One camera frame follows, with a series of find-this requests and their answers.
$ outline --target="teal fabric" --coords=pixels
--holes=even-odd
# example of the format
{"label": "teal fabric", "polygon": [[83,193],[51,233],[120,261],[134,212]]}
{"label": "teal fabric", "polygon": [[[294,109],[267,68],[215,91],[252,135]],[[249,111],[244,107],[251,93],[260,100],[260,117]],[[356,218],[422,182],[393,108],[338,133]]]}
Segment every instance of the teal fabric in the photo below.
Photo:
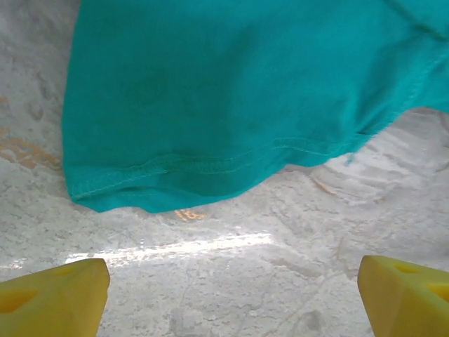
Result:
{"label": "teal fabric", "polygon": [[449,111],[446,0],[84,0],[62,118],[70,197],[156,213]]}

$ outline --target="floor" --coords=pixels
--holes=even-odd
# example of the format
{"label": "floor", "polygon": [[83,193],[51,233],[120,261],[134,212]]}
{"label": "floor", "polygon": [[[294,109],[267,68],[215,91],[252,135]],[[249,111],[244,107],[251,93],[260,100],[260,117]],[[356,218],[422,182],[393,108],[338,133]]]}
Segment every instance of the floor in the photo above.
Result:
{"label": "floor", "polygon": [[449,117],[407,112],[347,165],[151,215],[73,205],[60,114],[79,0],[0,1],[0,281],[82,258],[112,277],[99,337],[372,336],[365,254],[449,270]]}

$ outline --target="white marble floor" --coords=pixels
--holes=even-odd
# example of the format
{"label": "white marble floor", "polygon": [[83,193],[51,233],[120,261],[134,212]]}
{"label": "white marble floor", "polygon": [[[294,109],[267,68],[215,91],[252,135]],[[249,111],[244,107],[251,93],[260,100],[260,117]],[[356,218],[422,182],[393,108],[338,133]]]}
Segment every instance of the white marble floor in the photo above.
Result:
{"label": "white marble floor", "polygon": [[408,112],[349,166],[287,168],[218,204],[161,215],[73,205],[59,123],[78,5],[0,1],[0,281],[104,258],[99,337],[368,337],[363,255],[449,270],[449,118],[438,112]]}

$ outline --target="orange stain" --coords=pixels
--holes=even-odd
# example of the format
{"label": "orange stain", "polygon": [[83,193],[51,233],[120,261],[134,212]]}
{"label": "orange stain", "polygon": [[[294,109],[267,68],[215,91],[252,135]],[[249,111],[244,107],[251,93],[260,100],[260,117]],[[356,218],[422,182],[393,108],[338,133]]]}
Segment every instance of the orange stain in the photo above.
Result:
{"label": "orange stain", "polygon": [[182,221],[185,221],[186,223],[189,221],[203,220],[206,218],[206,215],[198,214],[188,209],[180,209],[179,211],[175,211],[175,214],[178,216],[178,218],[180,218]]}
{"label": "orange stain", "polygon": [[11,163],[19,164],[27,169],[45,166],[48,169],[60,170],[59,158],[47,153],[35,144],[19,138],[8,137],[9,128],[0,128],[0,157]]}

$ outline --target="teal t-shirt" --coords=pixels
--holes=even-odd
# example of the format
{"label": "teal t-shirt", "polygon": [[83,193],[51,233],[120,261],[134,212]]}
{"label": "teal t-shirt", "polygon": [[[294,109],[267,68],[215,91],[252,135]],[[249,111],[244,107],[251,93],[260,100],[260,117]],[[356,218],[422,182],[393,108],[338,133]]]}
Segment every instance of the teal t-shirt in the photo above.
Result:
{"label": "teal t-shirt", "polygon": [[71,199],[170,211],[449,111],[446,0],[84,0],[62,117]]}

